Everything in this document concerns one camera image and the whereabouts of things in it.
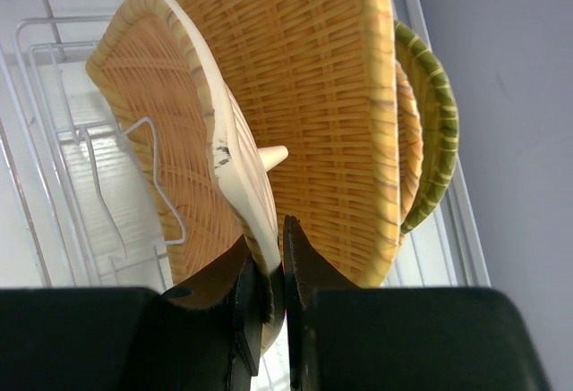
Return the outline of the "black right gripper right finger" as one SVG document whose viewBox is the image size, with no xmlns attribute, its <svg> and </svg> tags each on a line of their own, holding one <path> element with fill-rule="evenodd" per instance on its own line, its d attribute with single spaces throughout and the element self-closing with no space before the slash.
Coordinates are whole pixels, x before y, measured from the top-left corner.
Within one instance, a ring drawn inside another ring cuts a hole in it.
<svg viewBox="0 0 573 391">
<path fill-rule="evenodd" d="M 302 388 L 305 310 L 312 295 L 323 289 L 355 289 L 351 280 L 341 274 L 312 246 L 300 220 L 286 216 L 283 223 L 283 254 L 286 291 L 290 387 Z"/>
</svg>

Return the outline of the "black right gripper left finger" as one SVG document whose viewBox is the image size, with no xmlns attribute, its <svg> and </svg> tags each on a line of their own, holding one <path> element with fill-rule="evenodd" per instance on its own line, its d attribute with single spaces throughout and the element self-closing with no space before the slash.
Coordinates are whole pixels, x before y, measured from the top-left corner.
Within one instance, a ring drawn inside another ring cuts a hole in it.
<svg viewBox="0 0 573 391">
<path fill-rule="evenodd" d="M 172 338 L 176 390 L 248 390 L 261 355 L 259 273 L 243 236 L 162 293 L 184 316 Z"/>
</svg>

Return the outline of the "triangular orange woven plate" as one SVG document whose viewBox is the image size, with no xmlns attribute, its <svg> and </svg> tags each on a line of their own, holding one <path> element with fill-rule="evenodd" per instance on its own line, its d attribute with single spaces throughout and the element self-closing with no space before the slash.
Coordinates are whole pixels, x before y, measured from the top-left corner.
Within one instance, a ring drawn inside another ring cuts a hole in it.
<svg viewBox="0 0 573 391">
<path fill-rule="evenodd" d="M 86 64 L 135 152 L 175 283 L 243 241 L 265 299 L 261 346 L 283 326 L 278 217 L 269 171 L 202 34 L 176 0 L 125 0 Z"/>
</svg>

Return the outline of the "round orange woven plate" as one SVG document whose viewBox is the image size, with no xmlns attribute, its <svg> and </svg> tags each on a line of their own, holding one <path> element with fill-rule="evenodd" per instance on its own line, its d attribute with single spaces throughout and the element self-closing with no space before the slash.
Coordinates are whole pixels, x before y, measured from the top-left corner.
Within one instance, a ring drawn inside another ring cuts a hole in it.
<svg viewBox="0 0 573 391">
<path fill-rule="evenodd" d="M 398 111 L 398 158 L 402 234 L 418 193 L 423 164 L 423 135 L 413 88 L 399 62 L 395 64 Z"/>
</svg>

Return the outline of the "square orange woven plate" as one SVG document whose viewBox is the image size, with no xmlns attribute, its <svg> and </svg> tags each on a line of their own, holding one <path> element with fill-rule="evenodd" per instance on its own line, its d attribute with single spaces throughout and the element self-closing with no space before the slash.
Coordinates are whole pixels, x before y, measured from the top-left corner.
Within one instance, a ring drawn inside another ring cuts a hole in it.
<svg viewBox="0 0 573 391">
<path fill-rule="evenodd" d="M 280 217 L 297 217 L 346 278 L 379 286 L 398 252 L 391 0 L 176 0 L 261 147 Z"/>
</svg>

